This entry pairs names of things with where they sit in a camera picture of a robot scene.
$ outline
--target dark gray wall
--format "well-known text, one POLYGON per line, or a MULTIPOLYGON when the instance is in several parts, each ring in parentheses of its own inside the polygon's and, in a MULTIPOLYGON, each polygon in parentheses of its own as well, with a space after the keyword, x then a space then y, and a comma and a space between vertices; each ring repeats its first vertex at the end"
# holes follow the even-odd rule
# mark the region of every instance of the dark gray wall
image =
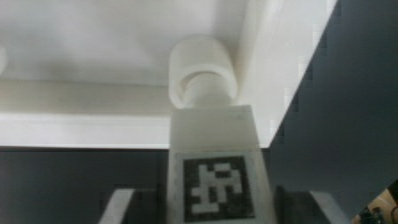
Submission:
POLYGON ((271 146, 271 179, 347 214, 398 178, 398 1, 344 0, 271 146))

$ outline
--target white cylindrical object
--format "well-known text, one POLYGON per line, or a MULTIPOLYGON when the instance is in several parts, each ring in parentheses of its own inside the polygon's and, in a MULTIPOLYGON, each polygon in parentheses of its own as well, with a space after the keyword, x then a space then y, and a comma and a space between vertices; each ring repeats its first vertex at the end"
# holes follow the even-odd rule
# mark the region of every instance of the white cylindrical object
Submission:
POLYGON ((228 95, 235 99, 239 88, 232 58, 224 45, 212 37, 194 36, 177 45, 169 72, 169 95, 178 108, 187 106, 187 85, 201 73, 214 73, 223 77, 228 95))
POLYGON ((191 79, 184 94, 184 104, 187 108, 210 108, 230 106, 233 98, 230 96, 228 81, 221 75, 201 73, 191 79))

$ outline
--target white post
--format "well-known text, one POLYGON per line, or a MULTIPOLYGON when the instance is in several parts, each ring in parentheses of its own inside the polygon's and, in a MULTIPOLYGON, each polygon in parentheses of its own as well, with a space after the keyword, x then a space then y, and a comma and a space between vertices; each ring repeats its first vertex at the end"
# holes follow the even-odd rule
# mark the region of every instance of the white post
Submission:
POLYGON ((171 54, 168 223, 276 224, 251 106, 233 106, 230 55, 210 37, 171 54))

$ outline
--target gray surface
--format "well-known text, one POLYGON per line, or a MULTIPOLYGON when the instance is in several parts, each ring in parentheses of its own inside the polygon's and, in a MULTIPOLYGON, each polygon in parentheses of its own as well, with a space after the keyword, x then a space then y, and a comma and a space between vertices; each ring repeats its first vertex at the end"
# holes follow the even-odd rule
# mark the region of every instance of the gray surface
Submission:
MULTIPOLYGON (((342 1, 267 153, 272 185, 329 191, 349 217, 398 177, 397 12, 397 0, 342 1)), ((97 223, 114 188, 166 183, 166 161, 166 152, 2 151, 0 223, 97 223)))
POLYGON ((329 191, 352 217, 398 178, 398 1, 340 7, 269 166, 274 186, 329 191))

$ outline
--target white ceiling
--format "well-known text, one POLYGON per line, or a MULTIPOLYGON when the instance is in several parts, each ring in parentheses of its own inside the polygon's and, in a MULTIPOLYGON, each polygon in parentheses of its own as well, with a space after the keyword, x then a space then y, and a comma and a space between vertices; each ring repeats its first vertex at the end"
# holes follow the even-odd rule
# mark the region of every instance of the white ceiling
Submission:
POLYGON ((248 1, 0 0, 4 77, 168 85, 173 45, 217 37, 235 54, 248 1))

